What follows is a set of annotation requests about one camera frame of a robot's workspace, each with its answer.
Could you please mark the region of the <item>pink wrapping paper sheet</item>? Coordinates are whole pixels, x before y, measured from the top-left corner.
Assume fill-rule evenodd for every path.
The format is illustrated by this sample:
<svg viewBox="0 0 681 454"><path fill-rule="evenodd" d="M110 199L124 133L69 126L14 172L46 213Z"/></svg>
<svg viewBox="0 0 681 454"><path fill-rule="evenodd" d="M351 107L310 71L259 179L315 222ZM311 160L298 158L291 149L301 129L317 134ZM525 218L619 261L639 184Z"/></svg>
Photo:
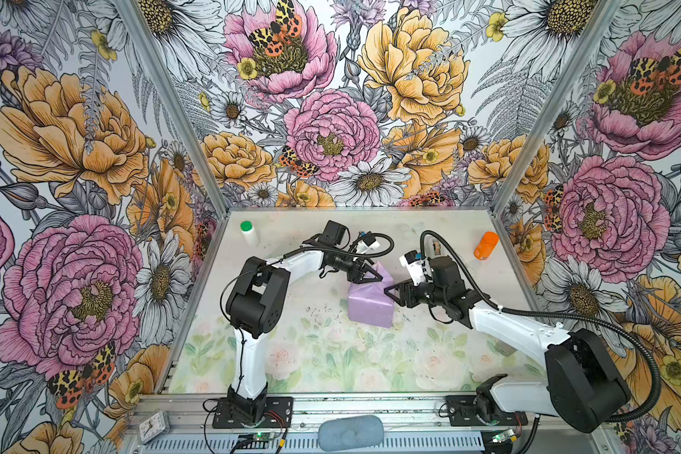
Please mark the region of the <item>pink wrapping paper sheet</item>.
<svg viewBox="0 0 681 454"><path fill-rule="evenodd" d="M350 285L347 295L347 313L352 322L374 325L374 327L391 328L395 302L384 293L395 281L381 263L373 269L382 277L381 281L368 284Z"/></svg>

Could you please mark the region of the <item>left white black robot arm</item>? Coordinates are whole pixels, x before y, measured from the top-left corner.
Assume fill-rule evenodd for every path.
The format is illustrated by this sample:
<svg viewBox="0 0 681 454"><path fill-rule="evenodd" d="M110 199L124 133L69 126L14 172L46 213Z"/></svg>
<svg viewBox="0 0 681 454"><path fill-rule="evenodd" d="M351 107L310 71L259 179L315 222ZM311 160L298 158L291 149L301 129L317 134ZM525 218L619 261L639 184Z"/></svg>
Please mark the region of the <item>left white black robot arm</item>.
<svg viewBox="0 0 681 454"><path fill-rule="evenodd" d="M323 278L329 272L343 272L348 282L358 285L383 280L374 269L374 260L393 251L393 239L382 233L361 232L344 247L347 233L347 227L329 221L323 232L278 258L249 257L223 290L222 314L236 337L236 372L225 397L234 420L257 426L271 413L265 355L293 282L309 274Z"/></svg>

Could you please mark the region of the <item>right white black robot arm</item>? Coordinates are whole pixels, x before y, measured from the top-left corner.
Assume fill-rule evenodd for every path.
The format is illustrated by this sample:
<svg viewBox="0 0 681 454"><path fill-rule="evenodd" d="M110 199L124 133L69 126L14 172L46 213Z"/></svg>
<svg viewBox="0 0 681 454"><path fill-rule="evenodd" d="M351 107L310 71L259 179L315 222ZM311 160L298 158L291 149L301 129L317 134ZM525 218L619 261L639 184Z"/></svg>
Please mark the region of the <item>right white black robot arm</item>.
<svg viewBox="0 0 681 454"><path fill-rule="evenodd" d="M467 287L451 257L427 258L410 251L399 262L409 279L384 291L399 306L442 308L453 323L504 342L542 367L537 381L497 374L480 384L474 405L485 423L505 414L533 412L591 433L630 400L627 384L594 332L569 331L491 308L485 293Z"/></svg>

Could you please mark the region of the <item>orange bottle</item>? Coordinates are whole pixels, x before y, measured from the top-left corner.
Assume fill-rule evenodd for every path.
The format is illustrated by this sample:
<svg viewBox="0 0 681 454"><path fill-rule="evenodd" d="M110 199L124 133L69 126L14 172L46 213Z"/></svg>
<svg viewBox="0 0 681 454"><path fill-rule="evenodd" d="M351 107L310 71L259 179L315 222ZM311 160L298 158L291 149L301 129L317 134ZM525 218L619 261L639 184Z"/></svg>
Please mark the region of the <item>orange bottle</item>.
<svg viewBox="0 0 681 454"><path fill-rule="evenodd" d="M474 250L474 257L478 260L486 260L492 255L499 244L499 235L495 232L485 232Z"/></svg>

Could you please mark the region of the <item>white bottle green cap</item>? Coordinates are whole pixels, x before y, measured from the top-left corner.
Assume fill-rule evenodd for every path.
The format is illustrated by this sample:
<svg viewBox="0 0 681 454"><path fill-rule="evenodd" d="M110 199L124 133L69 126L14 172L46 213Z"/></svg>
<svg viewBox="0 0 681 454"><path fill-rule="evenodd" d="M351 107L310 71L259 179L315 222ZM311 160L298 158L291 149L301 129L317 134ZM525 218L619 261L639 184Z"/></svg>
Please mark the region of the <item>white bottle green cap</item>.
<svg viewBox="0 0 681 454"><path fill-rule="evenodd" d="M240 223L240 231L246 243L250 247L257 247L260 243L259 233L257 227L251 221L242 221Z"/></svg>

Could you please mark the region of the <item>grey foam pad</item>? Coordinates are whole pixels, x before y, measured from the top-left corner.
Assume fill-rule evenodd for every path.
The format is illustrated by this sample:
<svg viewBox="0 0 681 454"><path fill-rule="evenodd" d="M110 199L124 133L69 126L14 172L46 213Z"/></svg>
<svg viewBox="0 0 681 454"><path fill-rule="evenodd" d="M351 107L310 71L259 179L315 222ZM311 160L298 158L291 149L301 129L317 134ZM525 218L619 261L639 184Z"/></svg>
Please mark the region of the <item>grey foam pad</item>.
<svg viewBox="0 0 681 454"><path fill-rule="evenodd" d="M325 452L370 448L384 439L384 425L374 415L325 421L318 431L318 445Z"/></svg>

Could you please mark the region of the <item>small white clock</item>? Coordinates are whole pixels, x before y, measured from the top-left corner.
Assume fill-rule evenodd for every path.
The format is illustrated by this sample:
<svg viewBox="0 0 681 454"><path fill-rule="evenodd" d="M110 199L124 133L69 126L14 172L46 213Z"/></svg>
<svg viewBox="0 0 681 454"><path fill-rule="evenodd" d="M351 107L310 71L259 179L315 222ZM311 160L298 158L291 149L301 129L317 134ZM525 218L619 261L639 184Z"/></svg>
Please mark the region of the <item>small white clock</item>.
<svg viewBox="0 0 681 454"><path fill-rule="evenodd" d="M155 412L147 419L138 424L138 438L142 445L149 444L155 438L164 435L170 431L170 424L168 414L163 412Z"/></svg>

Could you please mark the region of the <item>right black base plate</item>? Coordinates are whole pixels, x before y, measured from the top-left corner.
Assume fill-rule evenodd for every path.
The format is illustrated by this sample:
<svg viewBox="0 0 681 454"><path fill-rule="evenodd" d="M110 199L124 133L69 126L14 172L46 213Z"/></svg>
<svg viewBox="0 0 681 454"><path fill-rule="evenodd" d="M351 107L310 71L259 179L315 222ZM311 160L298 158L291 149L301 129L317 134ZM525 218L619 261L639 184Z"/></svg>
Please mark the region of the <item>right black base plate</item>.
<svg viewBox="0 0 681 454"><path fill-rule="evenodd" d="M499 405L484 395L448 395L439 414L445 414L452 427L524 427L529 424L524 412L503 412Z"/></svg>

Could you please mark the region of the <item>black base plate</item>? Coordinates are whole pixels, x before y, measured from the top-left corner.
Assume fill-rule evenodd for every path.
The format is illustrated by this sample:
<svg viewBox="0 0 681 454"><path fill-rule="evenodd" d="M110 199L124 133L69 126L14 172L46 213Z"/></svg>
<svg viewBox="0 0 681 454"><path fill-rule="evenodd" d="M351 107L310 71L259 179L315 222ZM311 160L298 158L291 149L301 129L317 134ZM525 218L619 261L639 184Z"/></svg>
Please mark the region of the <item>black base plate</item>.
<svg viewBox="0 0 681 454"><path fill-rule="evenodd" d="M529 424L524 412L503 412L499 405L484 395L448 395L439 414L445 414L452 427L524 427Z"/></svg>
<svg viewBox="0 0 681 454"><path fill-rule="evenodd" d="M285 429L291 425L294 399L289 396L221 398L211 410L213 429Z"/></svg>

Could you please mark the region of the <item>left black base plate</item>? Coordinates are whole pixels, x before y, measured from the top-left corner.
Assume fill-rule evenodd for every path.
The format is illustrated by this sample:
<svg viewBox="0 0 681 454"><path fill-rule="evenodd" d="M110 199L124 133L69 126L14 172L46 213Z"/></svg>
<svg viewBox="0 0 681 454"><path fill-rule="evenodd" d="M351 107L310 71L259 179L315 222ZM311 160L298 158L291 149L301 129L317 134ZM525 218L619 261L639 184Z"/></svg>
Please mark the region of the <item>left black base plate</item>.
<svg viewBox="0 0 681 454"><path fill-rule="evenodd" d="M285 429L291 425L294 399L289 396L221 398L211 410L213 429Z"/></svg>

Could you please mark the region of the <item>aluminium front rail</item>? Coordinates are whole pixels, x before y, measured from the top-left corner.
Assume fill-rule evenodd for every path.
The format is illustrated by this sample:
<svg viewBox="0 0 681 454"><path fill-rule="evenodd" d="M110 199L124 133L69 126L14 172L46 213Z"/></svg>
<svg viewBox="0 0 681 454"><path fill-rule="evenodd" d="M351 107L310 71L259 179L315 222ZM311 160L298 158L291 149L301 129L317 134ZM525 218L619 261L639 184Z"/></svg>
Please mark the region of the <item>aluminium front rail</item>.
<svg viewBox="0 0 681 454"><path fill-rule="evenodd" d="M452 427L445 414L439 410L448 395L474 395L474 393L297 393L293 395L293 413L290 432L317 431L325 421L363 415L378 417L386 431L496 431L518 428L510 426ZM143 397L128 416L128 430L138 432L138 424L155 412L168 414L170 428L174 431L207 431L230 433L235 429L213 429L211 410L223 398L220 395L149 395ZM530 425L533 414L527 412Z"/></svg>

